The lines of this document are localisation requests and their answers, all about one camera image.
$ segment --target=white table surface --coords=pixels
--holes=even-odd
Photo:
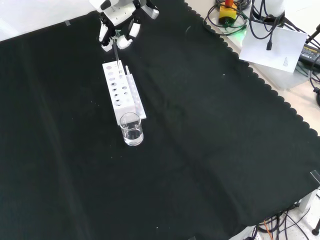
[[[207,16],[208,10],[213,6],[214,1],[215,0],[185,0],[202,18]],[[320,24],[320,15],[317,13],[319,11],[319,2],[317,3],[317,7],[312,6],[312,4],[319,0],[305,0],[303,1],[304,5],[301,5],[301,1],[289,1],[290,4],[286,4],[286,17],[300,29],[311,35]],[[234,52],[240,53],[239,46],[236,46],[229,38],[225,36],[223,38]],[[313,87],[310,82],[306,81],[294,88],[280,90],[272,84],[272,79],[268,79],[256,67],[252,65],[250,65],[250,67],[253,68],[253,71],[257,73],[260,78],[264,79],[266,84],[270,85],[286,102],[290,103],[291,107],[297,111],[297,114],[303,117],[303,121],[310,125],[310,128],[320,133],[320,107],[316,102],[316,94],[313,92]]]

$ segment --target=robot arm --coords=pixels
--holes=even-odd
[[[101,29],[99,42],[102,48],[108,52],[112,49],[112,38],[116,36],[116,30],[121,30],[124,23],[131,20],[127,34],[118,38],[117,46],[120,49],[127,48],[137,37],[140,30],[140,20],[136,16],[139,10],[145,11],[152,19],[156,19],[159,11],[151,0],[89,0],[101,13]]]

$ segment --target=electronic device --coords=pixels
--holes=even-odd
[[[300,54],[299,61],[305,65],[311,66],[319,56],[320,49],[305,44]],[[320,69],[320,59],[316,60],[314,67]]]

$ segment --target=black cloth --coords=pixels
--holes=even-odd
[[[0,43],[0,239],[227,240],[317,187],[316,132],[183,1],[154,3],[119,52],[147,114],[137,147],[97,13]]]

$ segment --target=paper sheet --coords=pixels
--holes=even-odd
[[[254,33],[258,37],[268,34],[261,23],[252,23]],[[277,27],[272,36],[272,49],[267,50],[270,37],[256,39],[248,27],[242,42],[239,58],[248,62],[293,73],[300,53],[306,42],[307,34]]]

